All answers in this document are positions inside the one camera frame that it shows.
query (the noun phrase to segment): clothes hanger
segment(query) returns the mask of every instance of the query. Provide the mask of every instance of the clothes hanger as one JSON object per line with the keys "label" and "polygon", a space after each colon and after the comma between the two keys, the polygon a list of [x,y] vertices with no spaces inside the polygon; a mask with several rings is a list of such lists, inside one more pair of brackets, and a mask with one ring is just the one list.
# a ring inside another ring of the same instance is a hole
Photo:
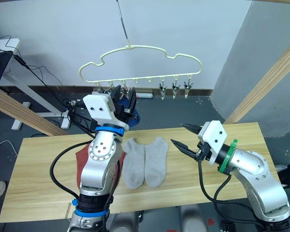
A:
{"label": "clothes hanger", "polygon": [[[122,27],[123,27],[123,30],[125,32],[125,36],[126,36],[126,40],[127,40],[127,46],[125,47],[121,47],[121,48],[117,48],[117,49],[114,49],[112,51],[109,51],[109,52],[106,52],[104,54],[102,54],[100,56],[100,60],[101,60],[101,63],[100,64],[97,64],[95,62],[88,62],[86,64],[84,64],[83,66],[80,67],[78,73],[81,77],[82,80],[84,80],[85,82],[88,82],[88,83],[96,83],[98,86],[103,83],[103,82],[107,82],[107,83],[113,83],[113,81],[121,81],[123,83],[125,83],[127,80],[134,80],[136,83],[139,83],[139,80],[142,80],[142,79],[147,79],[149,82],[152,81],[152,79],[154,78],[160,78],[161,80],[164,80],[164,78],[166,77],[173,77],[175,80],[178,80],[178,78],[180,76],[188,76],[188,78],[190,79],[192,77],[192,75],[196,75],[196,74],[199,74],[202,69],[203,69],[203,66],[202,66],[202,63],[201,61],[192,56],[192,55],[188,55],[188,54],[183,54],[183,53],[177,53],[175,56],[170,56],[168,55],[167,51],[163,48],[160,48],[160,47],[153,47],[153,46],[147,46],[147,45],[131,45],[130,42],[129,42],[129,39],[128,39],[128,35],[127,35],[127,32],[126,32],[126,28],[125,28],[125,25],[124,25],[124,21],[122,19],[122,15],[121,15],[121,11],[120,11],[120,7],[119,7],[119,3],[118,3],[118,0],[116,0],[117,2],[117,7],[118,7],[118,11],[119,11],[119,16],[120,16],[120,20],[121,20],[121,24],[122,24]],[[143,76],[143,77],[132,77],[132,78],[118,78],[118,79],[106,79],[106,80],[96,80],[96,81],[90,81],[90,80],[87,80],[86,78],[84,78],[84,76],[82,75],[82,70],[89,66],[89,65],[95,65],[97,67],[100,67],[102,65],[105,64],[105,61],[104,61],[104,57],[109,55],[109,54],[112,54],[112,53],[115,53],[115,52],[119,52],[119,51],[123,51],[123,50],[132,50],[132,49],[135,49],[135,48],[149,48],[149,49],[154,49],[154,50],[159,50],[159,51],[162,51],[165,55],[166,58],[168,59],[176,59],[177,57],[188,57],[190,59],[193,59],[194,61],[198,62],[198,65],[200,66],[200,69],[196,72],[189,72],[189,73],[179,73],[179,74],[170,74],[170,75],[157,75],[157,76]]]}

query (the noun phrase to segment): gray floor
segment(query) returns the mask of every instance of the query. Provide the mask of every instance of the gray floor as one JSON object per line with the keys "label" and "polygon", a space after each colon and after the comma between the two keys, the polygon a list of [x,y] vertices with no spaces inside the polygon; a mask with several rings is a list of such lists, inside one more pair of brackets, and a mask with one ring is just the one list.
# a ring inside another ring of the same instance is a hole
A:
{"label": "gray floor", "polygon": [[[25,94],[10,94],[13,98],[20,102],[31,101],[31,109],[35,112],[45,112],[39,104],[31,100]],[[53,99],[50,94],[41,94],[44,98],[48,99],[55,106],[60,108],[60,105]],[[80,99],[86,94],[60,94],[60,98],[70,98],[71,100]],[[213,108],[209,97],[206,96],[189,96],[186,100],[184,97],[177,97],[175,100],[171,96],[167,96],[161,101],[159,96],[154,99],[138,99],[137,110],[141,116],[141,122],[132,130],[146,130],[146,129],[159,129],[159,128],[174,128],[180,127],[180,123],[193,123],[202,125],[206,121],[221,120],[223,118]],[[86,110],[78,110],[88,116]],[[52,118],[61,122],[61,118]],[[3,140],[10,140],[18,151],[23,138],[28,138],[33,134],[39,133],[35,129],[22,125],[18,131],[10,130],[13,119],[0,112],[0,142]],[[69,134],[82,133],[78,128],[71,126],[67,130]],[[280,138],[266,138],[266,143],[271,152],[275,164],[288,164],[290,163],[290,133]],[[8,182],[11,177],[13,166],[16,157],[13,154],[9,144],[0,146],[0,180]],[[290,201],[290,190],[287,192]],[[0,210],[2,207],[4,197],[0,198]],[[219,230],[221,218],[217,216],[211,203],[201,204],[201,209],[205,218],[214,218],[216,224],[209,228],[209,231]],[[225,208],[231,215],[239,214],[241,209]],[[244,218],[249,217],[243,210],[241,212]],[[140,232],[142,231],[166,231],[167,229],[178,230],[179,221],[177,218],[178,212],[171,208],[160,210],[148,211],[144,215]],[[20,222],[20,223],[6,223],[0,224],[0,232],[14,232],[14,231],[36,231],[36,232],[65,232],[69,222],[67,220],[52,220],[52,221],[34,221],[34,222]],[[252,227],[237,226],[238,231],[254,231]]]}

